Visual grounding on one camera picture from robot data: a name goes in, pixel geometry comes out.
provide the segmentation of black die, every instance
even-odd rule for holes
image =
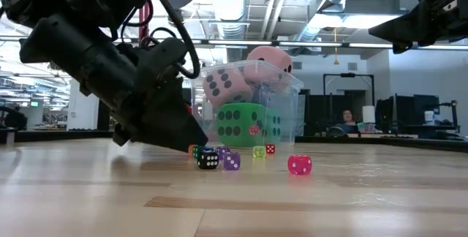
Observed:
[[[215,169],[218,164],[218,153],[212,151],[202,151],[197,159],[197,165],[201,169]]]

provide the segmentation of person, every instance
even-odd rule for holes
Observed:
[[[336,126],[343,129],[346,133],[358,132],[356,122],[352,118],[352,112],[348,109],[343,111],[343,123],[337,124]]]
[[[344,110],[343,111],[343,122],[344,124],[350,125],[350,126],[355,126],[356,122],[352,119],[352,113],[351,110]]]

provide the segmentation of white cup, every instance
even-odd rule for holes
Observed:
[[[424,120],[426,121],[427,125],[434,125],[434,111],[426,111],[424,112]]]

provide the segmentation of white wall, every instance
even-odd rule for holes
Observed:
[[[80,84],[71,80],[67,130],[96,129],[98,110],[99,99],[94,94],[87,97],[81,94]]]
[[[292,74],[304,83],[305,89],[310,89],[311,94],[323,93],[323,74],[325,73],[346,73],[348,62],[358,63],[356,74],[366,74],[366,61],[361,60],[359,55],[339,55],[339,65],[333,64],[335,56],[297,56],[291,57],[292,61],[302,62],[301,70],[293,70]],[[334,78],[327,86],[327,94],[337,94],[341,90],[367,90],[369,86],[360,78]]]
[[[390,54],[382,51],[367,60],[367,73],[374,75],[375,102],[379,99],[387,99],[392,96],[390,88]],[[371,104],[371,95],[366,95]]]
[[[390,57],[390,87],[393,94],[439,96],[440,102],[458,101],[458,124],[468,135],[468,54],[464,51],[410,50]],[[451,109],[440,108],[439,119],[452,120]]]

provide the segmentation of ceiling duct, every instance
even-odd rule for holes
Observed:
[[[346,0],[311,0],[309,14],[311,20],[306,27],[298,34],[295,41],[310,42],[315,39],[323,27],[314,22],[314,16],[317,13],[337,13],[344,11],[344,3]],[[290,55],[297,56],[302,54],[303,48],[294,48],[289,51]]]
[[[214,14],[221,21],[242,21],[246,9],[246,0],[214,0]],[[246,34],[245,24],[219,23],[219,37],[223,40],[242,40]],[[244,49],[227,48],[228,61],[240,61]]]

